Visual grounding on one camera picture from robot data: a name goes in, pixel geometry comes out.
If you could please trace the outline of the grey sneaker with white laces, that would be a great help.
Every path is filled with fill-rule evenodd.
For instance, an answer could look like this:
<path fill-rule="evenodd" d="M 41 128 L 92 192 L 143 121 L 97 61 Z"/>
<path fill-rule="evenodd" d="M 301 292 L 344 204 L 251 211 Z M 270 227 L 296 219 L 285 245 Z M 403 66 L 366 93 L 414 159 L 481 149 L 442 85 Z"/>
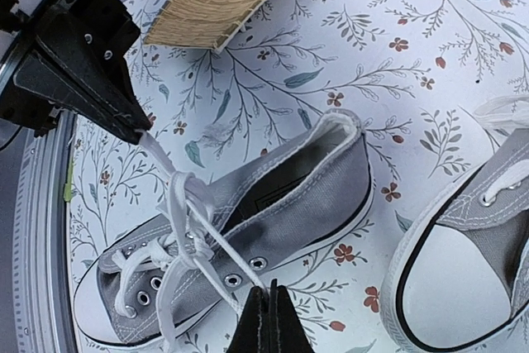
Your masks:
<path fill-rule="evenodd" d="M 345 109 L 211 184 L 160 162 L 159 214 L 109 246 L 75 291 L 79 330 L 97 343 L 174 351 L 218 303 L 240 311 L 238 289 L 344 236 L 373 198 L 365 129 Z"/>

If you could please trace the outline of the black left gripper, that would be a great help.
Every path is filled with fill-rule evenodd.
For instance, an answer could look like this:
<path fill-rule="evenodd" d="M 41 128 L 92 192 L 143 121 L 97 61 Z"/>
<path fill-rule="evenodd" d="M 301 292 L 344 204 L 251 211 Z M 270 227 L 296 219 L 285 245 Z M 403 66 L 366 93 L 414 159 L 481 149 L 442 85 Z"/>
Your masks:
<path fill-rule="evenodd" d="M 61 109 L 132 145 L 150 122 L 125 53 L 139 27 L 120 0 L 1 0 L 1 117 L 34 130 Z"/>

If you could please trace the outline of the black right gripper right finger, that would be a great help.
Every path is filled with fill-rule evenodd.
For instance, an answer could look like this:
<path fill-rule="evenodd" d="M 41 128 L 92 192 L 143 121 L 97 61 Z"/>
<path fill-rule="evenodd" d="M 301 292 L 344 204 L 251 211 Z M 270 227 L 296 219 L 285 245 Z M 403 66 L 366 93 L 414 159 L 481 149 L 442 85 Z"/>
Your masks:
<path fill-rule="evenodd" d="M 269 290 L 269 352 L 313 353 L 285 286 L 273 279 Z"/>

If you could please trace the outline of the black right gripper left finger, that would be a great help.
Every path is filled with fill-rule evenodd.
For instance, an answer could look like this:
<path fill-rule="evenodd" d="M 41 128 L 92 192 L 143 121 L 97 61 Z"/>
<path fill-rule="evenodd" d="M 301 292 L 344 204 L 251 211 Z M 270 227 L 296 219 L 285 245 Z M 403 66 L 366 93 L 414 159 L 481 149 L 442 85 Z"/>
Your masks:
<path fill-rule="evenodd" d="M 269 351 L 269 305 L 265 291 L 253 287 L 245 302 L 227 353 Z"/>

